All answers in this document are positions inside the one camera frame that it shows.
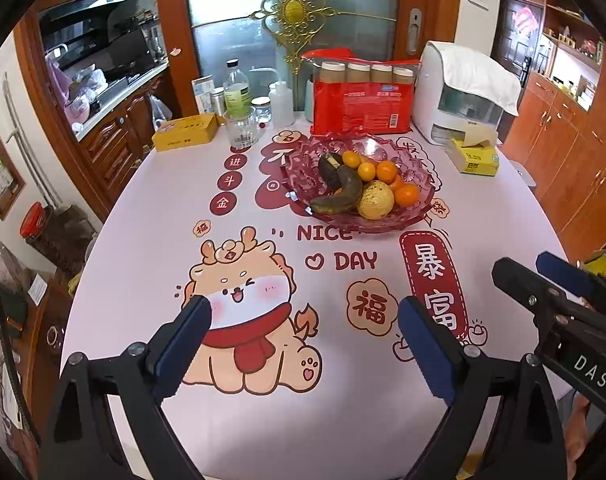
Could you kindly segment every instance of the screw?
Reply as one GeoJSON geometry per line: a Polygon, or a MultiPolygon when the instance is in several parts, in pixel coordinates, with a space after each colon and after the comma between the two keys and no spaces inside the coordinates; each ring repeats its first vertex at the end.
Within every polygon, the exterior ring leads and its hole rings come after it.
{"type": "Polygon", "coordinates": [[[73,366],[78,365],[81,361],[83,361],[83,357],[85,357],[83,352],[74,352],[74,354],[68,357],[68,363],[73,366]]]}
{"type": "Polygon", "coordinates": [[[137,342],[137,343],[132,343],[130,346],[128,346],[128,354],[130,354],[133,357],[136,357],[137,355],[141,355],[146,348],[146,344],[145,343],[141,343],[141,342],[137,342]]]}
{"type": "Polygon", "coordinates": [[[467,345],[463,347],[463,352],[467,357],[475,358],[481,355],[481,349],[474,345],[467,345]]]}
{"type": "Polygon", "coordinates": [[[527,354],[525,356],[525,361],[527,361],[528,365],[530,365],[530,366],[538,366],[541,363],[539,358],[536,357],[534,354],[527,354]]]}

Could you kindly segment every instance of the cartoon dog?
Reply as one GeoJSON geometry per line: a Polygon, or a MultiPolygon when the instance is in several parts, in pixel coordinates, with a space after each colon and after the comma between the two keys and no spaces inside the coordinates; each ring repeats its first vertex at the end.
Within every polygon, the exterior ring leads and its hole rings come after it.
{"type": "Polygon", "coordinates": [[[227,394],[266,395],[279,384],[310,391],[322,368],[318,351],[305,344],[317,334],[317,313],[308,305],[291,319],[294,271],[274,242],[257,245],[255,236],[244,227],[239,241],[201,246],[203,261],[190,269],[183,306],[195,294],[207,297],[212,324],[183,382],[227,394]]]}

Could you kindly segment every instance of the bottle label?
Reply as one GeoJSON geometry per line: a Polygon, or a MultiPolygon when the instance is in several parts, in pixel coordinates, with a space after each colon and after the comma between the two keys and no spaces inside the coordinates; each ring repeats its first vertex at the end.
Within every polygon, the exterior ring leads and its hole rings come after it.
{"type": "Polygon", "coordinates": [[[240,90],[225,90],[225,108],[228,111],[243,110],[246,106],[250,106],[250,87],[246,86],[240,90]]]}

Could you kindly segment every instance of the red glass bowl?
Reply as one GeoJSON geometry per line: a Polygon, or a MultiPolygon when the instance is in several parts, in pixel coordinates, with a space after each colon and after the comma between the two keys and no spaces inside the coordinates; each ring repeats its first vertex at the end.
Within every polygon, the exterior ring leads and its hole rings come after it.
{"type": "Polygon", "coordinates": [[[307,208],[313,198],[329,194],[327,185],[318,173],[318,159],[325,152],[342,153],[346,150],[353,150],[377,162],[390,160],[395,163],[403,180],[418,186],[419,202],[407,208],[395,205],[394,209],[380,220],[368,220],[356,211],[338,215],[311,212],[311,216],[335,227],[357,233],[386,233],[399,231],[419,222],[432,208],[434,195],[432,175],[423,167],[420,160],[413,157],[407,148],[398,147],[391,140],[373,136],[341,140],[313,137],[311,140],[304,141],[298,151],[289,154],[285,165],[281,167],[286,179],[285,186],[290,192],[294,192],[290,194],[290,199],[299,201],[304,208],[307,208]]]}

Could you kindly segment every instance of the white lid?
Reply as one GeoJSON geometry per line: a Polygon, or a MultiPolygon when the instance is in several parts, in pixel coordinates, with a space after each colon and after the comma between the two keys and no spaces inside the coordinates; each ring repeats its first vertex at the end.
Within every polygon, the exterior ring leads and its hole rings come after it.
{"type": "Polygon", "coordinates": [[[334,70],[334,72],[342,72],[345,70],[345,63],[339,63],[338,61],[324,61],[321,63],[322,70],[334,70]]]}
{"type": "Polygon", "coordinates": [[[270,104],[270,98],[267,96],[255,97],[254,99],[252,99],[253,106],[266,106],[268,104],[270,104]]]}
{"type": "Polygon", "coordinates": [[[361,65],[359,63],[348,63],[347,68],[351,70],[361,70],[362,72],[369,72],[369,65],[361,65]]]}
{"type": "Polygon", "coordinates": [[[396,75],[402,75],[403,77],[414,77],[414,71],[409,68],[397,67],[394,69],[396,75]]]}
{"type": "Polygon", "coordinates": [[[392,72],[392,65],[372,65],[372,70],[379,70],[379,72],[392,72]]]}

